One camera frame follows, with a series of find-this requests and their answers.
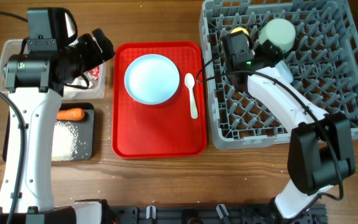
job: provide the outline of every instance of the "wooden table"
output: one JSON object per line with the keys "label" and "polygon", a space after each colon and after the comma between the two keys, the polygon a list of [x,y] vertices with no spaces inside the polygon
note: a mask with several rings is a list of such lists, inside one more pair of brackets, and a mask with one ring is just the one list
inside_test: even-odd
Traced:
{"label": "wooden table", "polygon": [[[27,7],[66,7],[80,34],[100,27],[115,48],[125,42],[192,40],[200,44],[201,1],[116,1],[60,4],[11,4],[0,0],[0,11],[26,17]],[[351,1],[358,28],[358,1]],[[27,36],[27,24],[0,16],[0,56],[6,40]],[[238,151],[217,150],[209,135],[204,153],[175,159],[123,160],[111,150],[112,70],[109,62],[105,99],[91,100],[96,108],[95,155],[86,162],[53,162],[55,205],[74,200],[106,198],[110,205],[157,206],[267,203],[289,180],[288,145]],[[0,100],[0,187],[5,163],[1,159],[8,107]],[[356,174],[344,181],[341,202],[323,199],[330,223],[358,223],[358,141],[354,141]],[[337,194],[337,188],[331,190]]]}

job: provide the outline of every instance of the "orange carrot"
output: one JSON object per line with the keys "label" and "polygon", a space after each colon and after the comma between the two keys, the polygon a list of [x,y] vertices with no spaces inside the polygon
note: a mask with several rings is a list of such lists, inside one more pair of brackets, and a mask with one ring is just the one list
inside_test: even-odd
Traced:
{"label": "orange carrot", "polygon": [[58,120],[65,120],[65,121],[79,121],[83,119],[85,116],[85,112],[81,108],[73,108],[70,110],[59,111],[57,113]]}

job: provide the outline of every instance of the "yellow object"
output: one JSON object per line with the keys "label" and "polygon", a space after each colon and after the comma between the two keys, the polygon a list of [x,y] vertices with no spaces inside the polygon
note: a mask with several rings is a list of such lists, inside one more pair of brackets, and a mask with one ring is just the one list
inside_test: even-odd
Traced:
{"label": "yellow object", "polygon": [[242,27],[236,27],[234,28],[230,33],[234,33],[234,32],[238,32],[238,31],[243,31],[243,33],[245,33],[247,36],[249,36],[248,30]]}

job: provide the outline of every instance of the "spoon handle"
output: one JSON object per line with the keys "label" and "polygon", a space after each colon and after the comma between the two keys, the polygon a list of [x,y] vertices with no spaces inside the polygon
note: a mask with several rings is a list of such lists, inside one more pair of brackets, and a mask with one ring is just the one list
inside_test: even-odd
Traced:
{"label": "spoon handle", "polygon": [[193,88],[189,88],[189,95],[190,95],[190,114],[191,118],[196,119],[198,117],[196,100],[194,99]]}

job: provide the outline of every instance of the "gray dish rack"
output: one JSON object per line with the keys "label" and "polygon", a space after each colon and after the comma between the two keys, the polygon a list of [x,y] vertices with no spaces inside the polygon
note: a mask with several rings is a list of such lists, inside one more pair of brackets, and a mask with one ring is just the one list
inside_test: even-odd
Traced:
{"label": "gray dish rack", "polygon": [[[344,113],[358,139],[358,34],[347,0],[207,0],[199,28],[206,77],[225,71],[219,38],[245,27],[255,39],[268,21],[287,19],[297,49],[285,59],[295,89],[329,113]],[[227,77],[208,81],[213,143],[218,149],[267,147],[289,142],[280,121],[257,99],[235,91]]]}

